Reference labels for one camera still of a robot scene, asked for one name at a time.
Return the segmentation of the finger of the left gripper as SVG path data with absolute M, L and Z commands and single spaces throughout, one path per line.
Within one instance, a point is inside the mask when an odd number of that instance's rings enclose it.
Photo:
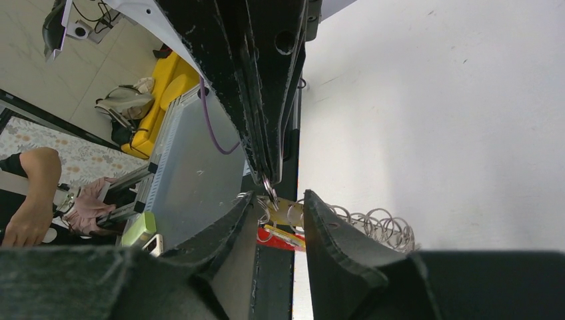
M 260 177 L 259 142 L 247 83 L 247 1 L 158 1 L 241 140 L 251 174 Z
M 248 158 L 257 184 L 281 181 L 285 122 L 304 63 L 306 1 L 248 1 Z

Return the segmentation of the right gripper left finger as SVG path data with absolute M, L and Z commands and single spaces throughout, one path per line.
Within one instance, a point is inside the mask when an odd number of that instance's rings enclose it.
M 257 198 L 153 257 L 113 246 L 1 251 L 2 319 L 247 319 Z

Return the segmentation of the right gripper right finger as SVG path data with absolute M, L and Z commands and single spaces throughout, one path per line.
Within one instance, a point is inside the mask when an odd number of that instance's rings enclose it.
M 304 194 L 315 319 L 563 319 L 558 251 L 399 253 Z

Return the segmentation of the red handled keyring holder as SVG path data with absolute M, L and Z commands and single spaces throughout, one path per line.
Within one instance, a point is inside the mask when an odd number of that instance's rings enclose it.
M 258 220 L 267 222 L 266 211 L 263 197 L 259 195 L 257 203 L 264 211 Z M 420 244 L 416 242 L 412 227 L 401 217 L 393 216 L 388 210 L 383 208 L 372 209 L 367 213 L 351 213 L 349 210 L 338 205 L 330 205 L 330 212 L 344 222 L 352 225 L 355 229 L 364 233 L 372 240 L 401 253 L 408 253 L 420 249 Z

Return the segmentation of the yellow key tag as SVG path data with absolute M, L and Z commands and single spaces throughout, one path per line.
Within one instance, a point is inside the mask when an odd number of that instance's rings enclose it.
M 277 249 L 305 251 L 303 199 L 294 202 L 278 198 L 276 205 L 269 197 L 263 197 L 263 201 L 269 220 L 260 222 L 257 241 Z

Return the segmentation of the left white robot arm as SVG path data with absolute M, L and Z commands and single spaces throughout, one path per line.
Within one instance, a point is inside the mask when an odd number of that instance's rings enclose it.
M 237 130 L 253 179 L 276 185 L 305 61 L 306 1 L 111 1 L 199 71 Z

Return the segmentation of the person hand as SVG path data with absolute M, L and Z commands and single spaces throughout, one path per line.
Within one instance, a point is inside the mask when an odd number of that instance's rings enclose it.
M 40 244 L 44 240 L 52 220 L 52 200 L 24 200 L 7 225 L 2 246 L 29 247 Z

